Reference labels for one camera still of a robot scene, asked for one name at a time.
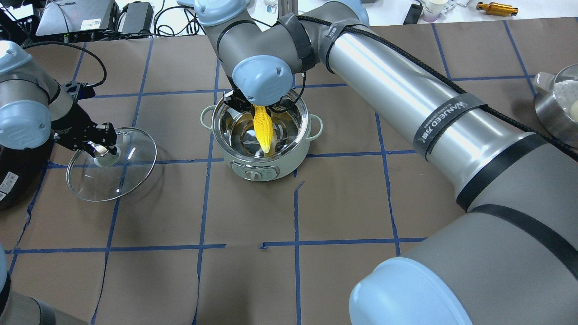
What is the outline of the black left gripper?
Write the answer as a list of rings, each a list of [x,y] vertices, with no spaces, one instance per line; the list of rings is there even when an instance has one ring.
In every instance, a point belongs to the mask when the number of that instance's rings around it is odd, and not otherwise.
[[[55,132],[54,140],[60,146],[72,151],[85,151],[91,157],[103,156],[103,146],[112,147],[117,143],[117,133],[112,123],[93,122],[78,101],[96,95],[93,86],[70,81],[61,86],[58,100],[64,99],[64,115],[51,122]]]

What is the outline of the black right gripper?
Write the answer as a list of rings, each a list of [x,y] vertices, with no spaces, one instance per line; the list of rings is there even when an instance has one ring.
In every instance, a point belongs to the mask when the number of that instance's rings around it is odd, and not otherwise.
[[[294,90],[291,90],[287,95],[277,103],[266,106],[268,113],[285,113],[297,106],[298,95],[295,98],[289,95],[297,95]],[[254,111],[254,105],[250,103],[248,99],[242,94],[238,89],[233,89],[229,92],[225,92],[223,95],[223,102],[225,105],[241,112],[252,112]]]

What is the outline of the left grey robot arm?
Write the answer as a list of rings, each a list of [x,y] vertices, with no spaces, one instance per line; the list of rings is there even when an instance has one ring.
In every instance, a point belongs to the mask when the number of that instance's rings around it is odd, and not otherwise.
[[[118,154],[112,123],[97,124],[79,105],[95,96],[95,85],[60,84],[21,46],[0,43],[0,142],[10,149],[33,149],[50,138],[91,157]]]

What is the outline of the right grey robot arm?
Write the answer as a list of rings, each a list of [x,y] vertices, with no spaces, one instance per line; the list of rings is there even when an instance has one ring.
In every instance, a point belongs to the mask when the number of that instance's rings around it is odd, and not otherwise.
[[[349,298],[353,325],[575,325],[577,152],[374,34],[359,0],[261,31],[245,0],[189,3],[235,103],[272,106],[321,62],[446,175],[465,210]]]

